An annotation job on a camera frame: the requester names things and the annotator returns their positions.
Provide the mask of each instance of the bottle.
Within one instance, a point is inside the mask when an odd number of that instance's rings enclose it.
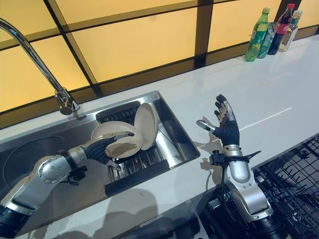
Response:
[[[298,21],[299,21],[302,14],[303,14],[303,11],[301,11],[301,10],[294,11],[293,19],[291,20],[291,23],[287,29],[287,32],[286,32],[283,40],[280,43],[280,47],[279,47],[278,51],[284,52],[284,51],[288,50],[291,42],[293,41],[293,39],[298,31],[297,24],[298,24]]]
[[[268,55],[275,55],[279,49],[280,43],[289,27],[289,24],[291,23],[292,16],[293,16],[293,9],[295,5],[293,3],[289,3],[287,5],[287,9],[278,19],[278,30],[274,36],[274,40],[270,45]]]
[[[256,22],[253,33],[251,34],[247,53],[245,54],[245,61],[254,61],[260,50],[260,46],[263,43],[266,31],[268,28],[268,13],[270,8],[266,7],[263,9],[262,14]]]
[[[265,38],[263,40],[263,44],[261,44],[257,58],[265,58],[267,56],[267,52],[270,48],[271,43],[273,42],[276,31],[277,31],[277,23],[269,22],[268,29],[267,29]]]

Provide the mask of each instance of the red bottle cap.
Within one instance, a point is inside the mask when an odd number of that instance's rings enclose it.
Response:
[[[294,4],[294,3],[289,3],[289,4],[287,5],[287,8],[288,8],[288,9],[294,9],[294,7],[295,7],[295,4]]]

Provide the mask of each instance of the faucet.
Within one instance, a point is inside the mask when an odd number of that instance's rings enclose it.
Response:
[[[10,23],[8,23],[2,18],[0,18],[0,28],[9,33],[14,39],[17,40],[19,45],[24,49],[27,55],[35,63],[35,65],[41,71],[44,77],[50,82],[52,87],[55,89],[55,98],[61,105],[60,112],[63,115],[70,115],[72,114],[72,112],[76,114],[80,106],[76,103],[76,101],[72,98],[68,91],[64,87],[62,87],[60,83],[55,79],[55,77],[46,67],[39,55],[35,52],[33,47],[27,41],[25,36],[21,32],[19,32],[14,26],[12,26]]]

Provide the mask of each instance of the green bottle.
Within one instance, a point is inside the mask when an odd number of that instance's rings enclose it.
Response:
[[[268,28],[269,11],[270,8],[265,7],[258,22],[254,26],[247,53],[245,54],[245,61],[254,61],[258,55]]]

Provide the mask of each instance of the robotic arm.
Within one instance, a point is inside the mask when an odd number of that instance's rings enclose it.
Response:
[[[223,167],[223,178],[225,176],[225,183],[230,189],[232,200],[241,217],[250,225],[255,237],[284,239],[288,235],[282,230],[281,223],[277,222],[273,216],[274,211],[258,187],[254,173],[248,165],[249,159],[260,151],[243,156],[239,146],[239,129],[234,112],[223,95],[217,96],[216,99],[215,105],[219,111],[214,113],[219,119],[220,127],[213,126],[204,120],[197,121],[198,126],[219,137],[223,144],[224,153],[214,151],[210,162]]]
[[[70,174],[80,180],[86,171],[78,168],[86,159],[100,163],[112,162],[105,155],[105,148],[120,138],[134,136],[131,132],[106,134],[69,151],[41,158],[33,171],[21,179],[0,202],[0,236],[14,238],[28,218],[47,199],[53,188]]]

